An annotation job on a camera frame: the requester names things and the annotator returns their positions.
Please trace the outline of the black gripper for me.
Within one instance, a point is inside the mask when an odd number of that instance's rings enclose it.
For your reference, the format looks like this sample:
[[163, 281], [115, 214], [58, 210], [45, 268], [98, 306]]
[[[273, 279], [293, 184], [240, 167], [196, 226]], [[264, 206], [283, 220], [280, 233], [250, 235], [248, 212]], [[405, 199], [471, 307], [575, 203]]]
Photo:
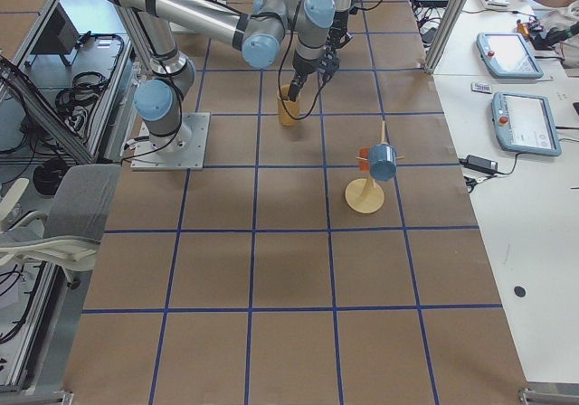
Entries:
[[334, 21], [329, 29], [325, 52], [318, 64], [318, 72], [323, 80], [331, 80], [339, 70], [341, 59], [337, 51], [346, 46], [351, 40], [348, 32], [348, 11], [336, 12]]
[[318, 70], [322, 53], [318, 53], [313, 58], [302, 56], [299, 52], [294, 52], [292, 66], [294, 77], [289, 85], [288, 98], [292, 102], [298, 100], [301, 89], [306, 83], [308, 76]]

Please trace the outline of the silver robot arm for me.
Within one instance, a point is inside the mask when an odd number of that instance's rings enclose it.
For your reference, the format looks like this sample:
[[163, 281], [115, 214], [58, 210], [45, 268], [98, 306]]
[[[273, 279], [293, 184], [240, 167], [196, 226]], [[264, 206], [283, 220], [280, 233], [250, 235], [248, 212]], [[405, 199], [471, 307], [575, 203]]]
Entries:
[[297, 38], [294, 76], [280, 104], [297, 119], [296, 104], [308, 76], [318, 70], [330, 27], [337, 12], [334, 0], [254, 0], [245, 13], [216, 0], [108, 0], [117, 7], [143, 14], [146, 20], [181, 25], [212, 40], [228, 44], [247, 64], [263, 70], [273, 64], [285, 36]]
[[351, 40], [348, 32], [348, 18], [352, 0], [333, 0], [336, 6], [334, 19], [329, 28], [325, 45], [325, 54], [320, 59], [318, 71], [322, 76], [322, 82], [329, 82], [339, 69], [340, 59], [337, 51], [347, 45]]

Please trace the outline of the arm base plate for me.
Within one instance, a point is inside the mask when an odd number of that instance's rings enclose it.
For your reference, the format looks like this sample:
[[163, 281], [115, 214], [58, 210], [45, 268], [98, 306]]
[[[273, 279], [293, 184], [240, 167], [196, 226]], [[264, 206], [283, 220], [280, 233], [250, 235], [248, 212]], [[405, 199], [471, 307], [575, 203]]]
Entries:
[[184, 113], [176, 136], [165, 138], [149, 135], [141, 123], [139, 134], [147, 137], [137, 142], [130, 168], [134, 171], [202, 170], [211, 114]]

